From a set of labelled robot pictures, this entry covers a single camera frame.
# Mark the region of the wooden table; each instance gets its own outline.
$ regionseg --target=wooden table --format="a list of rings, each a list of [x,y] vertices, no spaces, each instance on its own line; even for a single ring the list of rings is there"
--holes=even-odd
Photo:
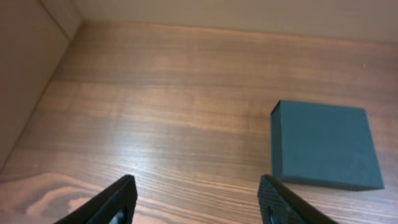
[[[89,22],[0,175],[0,222],[50,223],[123,174],[138,223],[260,223],[280,99],[363,107],[386,189],[287,186],[341,223],[398,223],[398,46]]]

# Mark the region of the wooden surface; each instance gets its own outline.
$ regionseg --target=wooden surface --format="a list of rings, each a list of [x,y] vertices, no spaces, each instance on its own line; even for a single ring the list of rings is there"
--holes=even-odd
[[[69,40],[37,0],[0,1],[0,169]]]
[[[397,223],[397,62],[396,45],[91,22],[0,175],[0,211],[56,220],[132,174],[134,224],[260,223],[285,99],[365,108],[386,189],[287,186],[338,222]]]

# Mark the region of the beige wall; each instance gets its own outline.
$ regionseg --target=beige wall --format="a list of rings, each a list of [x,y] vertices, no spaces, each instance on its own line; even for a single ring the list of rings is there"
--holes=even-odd
[[[71,0],[41,0],[44,8],[72,40],[76,35],[83,18]]]
[[[86,19],[398,41],[396,0],[74,0]]]
[[[68,39],[38,0],[0,1],[0,168]]]

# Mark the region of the box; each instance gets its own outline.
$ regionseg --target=box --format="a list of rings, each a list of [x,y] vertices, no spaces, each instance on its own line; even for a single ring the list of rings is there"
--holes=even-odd
[[[272,176],[347,190],[383,189],[366,112],[281,100],[271,113]]]

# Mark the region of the dark teal box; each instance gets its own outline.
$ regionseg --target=dark teal box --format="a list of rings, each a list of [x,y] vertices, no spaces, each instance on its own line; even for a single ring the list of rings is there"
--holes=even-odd
[[[364,109],[281,100],[271,113],[272,176],[347,190],[383,189]]]

